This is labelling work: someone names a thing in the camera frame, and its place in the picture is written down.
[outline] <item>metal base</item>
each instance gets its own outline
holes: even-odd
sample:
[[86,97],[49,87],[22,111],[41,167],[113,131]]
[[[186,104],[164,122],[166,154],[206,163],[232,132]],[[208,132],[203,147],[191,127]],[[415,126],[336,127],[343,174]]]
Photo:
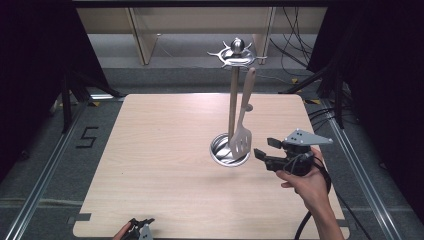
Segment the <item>metal base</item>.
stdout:
[[228,133],[223,133],[212,141],[209,151],[215,162],[225,167],[238,167],[249,159],[250,152],[239,159],[234,159],[228,144]]

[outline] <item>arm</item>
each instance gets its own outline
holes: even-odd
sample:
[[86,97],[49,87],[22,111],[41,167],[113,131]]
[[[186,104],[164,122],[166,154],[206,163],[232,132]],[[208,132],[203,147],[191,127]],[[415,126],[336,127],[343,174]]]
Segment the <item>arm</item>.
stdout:
[[[315,157],[322,159],[321,152],[314,148],[312,152]],[[284,171],[277,171],[277,176],[287,181],[281,184],[283,188],[293,187],[302,197],[306,208],[315,220],[320,239],[344,239],[330,205],[324,177],[316,167],[303,177],[290,175]]]
[[125,233],[129,230],[130,227],[131,227],[131,222],[128,222],[121,228],[121,230],[119,230],[118,233],[115,234],[112,240],[121,240],[121,238],[125,235]]

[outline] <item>black curtain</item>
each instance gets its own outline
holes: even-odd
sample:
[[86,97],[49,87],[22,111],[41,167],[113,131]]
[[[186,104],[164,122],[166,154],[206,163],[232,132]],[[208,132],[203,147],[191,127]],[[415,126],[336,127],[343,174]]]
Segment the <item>black curtain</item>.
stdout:
[[[406,200],[424,223],[424,13],[420,1],[367,1],[361,29],[342,59],[359,120]],[[329,9],[310,70],[347,28],[346,9]]]
[[2,0],[0,33],[1,181],[48,117],[65,74],[108,84],[70,0]]

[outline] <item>wooden utensil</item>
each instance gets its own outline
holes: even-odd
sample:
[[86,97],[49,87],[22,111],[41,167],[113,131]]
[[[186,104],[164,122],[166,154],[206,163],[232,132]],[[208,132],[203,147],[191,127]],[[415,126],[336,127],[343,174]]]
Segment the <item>wooden utensil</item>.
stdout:
[[244,114],[252,95],[253,86],[255,84],[256,69],[250,68],[244,80],[243,96],[241,99],[241,107],[239,119],[237,121],[237,130],[230,140],[230,149],[233,159],[239,159],[250,152],[252,144],[252,132],[243,126]]

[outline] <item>light wood tabletop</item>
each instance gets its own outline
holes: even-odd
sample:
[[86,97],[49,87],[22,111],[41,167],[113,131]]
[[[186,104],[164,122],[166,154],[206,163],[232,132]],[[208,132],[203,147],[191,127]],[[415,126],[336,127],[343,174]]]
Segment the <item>light wood tabletop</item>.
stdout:
[[[299,195],[281,188],[282,180],[253,150],[239,167],[221,166],[210,156],[212,140],[228,131],[229,99],[128,95],[80,211],[90,220],[75,223],[75,236],[112,237],[131,218],[155,218],[154,238],[293,239],[307,213]],[[252,132],[252,148],[284,157],[267,145],[268,137],[283,140],[296,128],[313,132],[297,95],[252,94],[250,104],[243,125]],[[333,190],[330,201],[343,220]],[[348,228],[342,232],[349,236]],[[318,239],[312,219],[302,238]]]

